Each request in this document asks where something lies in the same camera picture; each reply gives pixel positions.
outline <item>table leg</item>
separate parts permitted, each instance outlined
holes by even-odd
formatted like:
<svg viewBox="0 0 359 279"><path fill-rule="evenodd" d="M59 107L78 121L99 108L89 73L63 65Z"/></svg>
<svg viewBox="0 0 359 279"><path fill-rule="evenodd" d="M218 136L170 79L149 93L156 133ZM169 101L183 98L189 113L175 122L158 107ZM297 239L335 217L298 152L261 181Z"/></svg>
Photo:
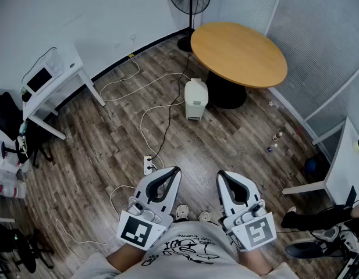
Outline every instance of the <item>table leg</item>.
<svg viewBox="0 0 359 279"><path fill-rule="evenodd" d="M243 105L247 91L243 85L235 84L209 71L206 82L209 101L224 109L235 109Z"/></svg>
<svg viewBox="0 0 359 279"><path fill-rule="evenodd" d="M91 85L91 80L90 78L87 76L86 72L84 69L80 69L79 70L79 76L81 78L81 80L84 82L84 84L87 86L87 88L91 91L91 93L93 93L93 95L95 96L95 98L97 99L97 101L99 101L99 103L102 106L105 106L105 102L104 100L100 97L99 93L97 92L97 90L94 89L93 85Z"/></svg>
<svg viewBox="0 0 359 279"><path fill-rule="evenodd" d="M46 101L44 103L44 106L50 111L52 112L55 116L58 116L59 113L54 109L54 106L52 104L50 104L50 102Z"/></svg>
<svg viewBox="0 0 359 279"><path fill-rule="evenodd" d="M30 116L29 119L31 119L35 124L41 126L43 129L46 129L48 132L52 133L53 135L57 136L58 138L61 138L62 140L65 140L65 135L56 130L55 128L52 128L49 124L43 122L40 118L35 116Z"/></svg>
<svg viewBox="0 0 359 279"><path fill-rule="evenodd" d="M285 188L283 189L282 194L295 194L295 193L308 192L308 191L314 191L320 189L324 189L324 181L291 187L291 188Z"/></svg>

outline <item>sneaker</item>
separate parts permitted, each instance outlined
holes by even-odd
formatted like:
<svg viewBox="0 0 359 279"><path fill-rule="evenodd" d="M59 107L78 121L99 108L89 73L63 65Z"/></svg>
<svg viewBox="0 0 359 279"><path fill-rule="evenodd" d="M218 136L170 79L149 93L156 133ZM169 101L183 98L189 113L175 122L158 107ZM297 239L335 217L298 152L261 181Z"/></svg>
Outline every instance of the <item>sneaker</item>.
<svg viewBox="0 0 359 279"><path fill-rule="evenodd" d="M198 221L201 221L201 222L209 222L210 219L211 219L211 215L209 212L207 211L203 211L200 216L198 217Z"/></svg>
<svg viewBox="0 0 359 279"><path fill-rule="evenodd" d="M288 210L288 213L289 212L296 212L297 211L297 208L296 207L291 207L289 210Z"/></svg>
<svg viewBox="0 0 359 279"><path fill-rule="evenodd" d="M175 211L175 220L188 219L189 218L189 207L186 205L180 205Z"/></svg>

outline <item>white desk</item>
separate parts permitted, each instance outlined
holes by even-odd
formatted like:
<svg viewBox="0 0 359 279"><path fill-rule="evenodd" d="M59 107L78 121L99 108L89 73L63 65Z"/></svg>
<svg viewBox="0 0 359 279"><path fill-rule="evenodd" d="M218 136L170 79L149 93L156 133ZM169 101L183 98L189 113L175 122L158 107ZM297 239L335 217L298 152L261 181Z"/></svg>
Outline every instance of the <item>white desk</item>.
<svg viewBox="0 0 359 279"><path fill-rule="evenodd" d="M359 138L351 120L347 117L342 127L340 141L330 169L323 181L286 188L283 194L294 194L325 189L336 205L346 203L353 185L359 199L359 152L354 149L354 142Z"/></svg>
<svg viewBox="0 0 359 279"><path fill-rule="evenodd" d="M56 78L53 82L51 82L46 88L44 88L37 96L32 96L28 102L23 102L23 119L30 119L39 126L43 127L53 135L65 139L65 135L54 129L47 123L43 122L40 118L38 118L35 113L41 107L45 106L48 108L55 116L58 115L58 112L51 107L51 105L47 104L47 100L50 98L51 94L61 86L63 86L66 82L68 82L75 75L79 75L82 82L88 87L91 93L95 96L95 98L99 101L102 106L105 106L105 102L100 97L98 92L93 87L93 82L90 80L89 76L85 72L83 68L83 63L80 59L79 54L77 53L74 45L68 45L58 48L58 52L62 58L64 65L64 72Z"/></svg>

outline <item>office chair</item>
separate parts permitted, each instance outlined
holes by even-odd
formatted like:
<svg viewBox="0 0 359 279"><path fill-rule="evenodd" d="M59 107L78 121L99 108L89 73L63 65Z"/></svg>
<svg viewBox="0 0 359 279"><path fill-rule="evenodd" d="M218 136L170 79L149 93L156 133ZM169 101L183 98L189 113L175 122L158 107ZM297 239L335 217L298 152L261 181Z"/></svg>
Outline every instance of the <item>office chair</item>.
<svg viewBox="0 0 359 279"><path fill-rule="evenodd" d="M41 253L54 254L54 250L40 249L38 247L39 233L38 230L34 230L33 235L24 236L18 229L9 230L0 223L0 252L13 252L17 250L20 260L13 261L19 271L19 266L23 264L30 273L34 273L37 267L35 262L37 258L41 259L48 269L53 269L54 267L45 261Z"/></svg>
<svg viewBox="0 0 359 279"><path fill-rule="evenodd" d="M19 162L23 164L28 160L31 154L34 153L33 166L38 168L35 161L37 159L38 151L40 151L45 156L46 160L51 162L52 158L46 155L42 147L42 144L50 138L51 133L30 120L28 121L26 131L28 157L25 154L18 152L19 143L17 141L17 136L19 135L19 128L22 122L23 112L17 108L10 94L5 92L0 95L0 132L4 134L1 137L8 137L11 140L4 140L2 144L2 156L5 156L5 152L16 153Z"/></svg>

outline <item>electrical outlet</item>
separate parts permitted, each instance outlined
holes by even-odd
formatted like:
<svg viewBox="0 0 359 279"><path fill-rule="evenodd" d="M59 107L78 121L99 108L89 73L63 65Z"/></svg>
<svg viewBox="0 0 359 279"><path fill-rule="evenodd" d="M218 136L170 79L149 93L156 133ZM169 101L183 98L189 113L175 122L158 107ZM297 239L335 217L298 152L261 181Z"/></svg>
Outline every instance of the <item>electrical outlet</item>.
<svg viewBox="0 0 359 279"><path fill-rule="evenodd" d="M152 161L148 161L151 158L152 158L151 156L144 157L144 175L145 176L152 174Z"/></svg>

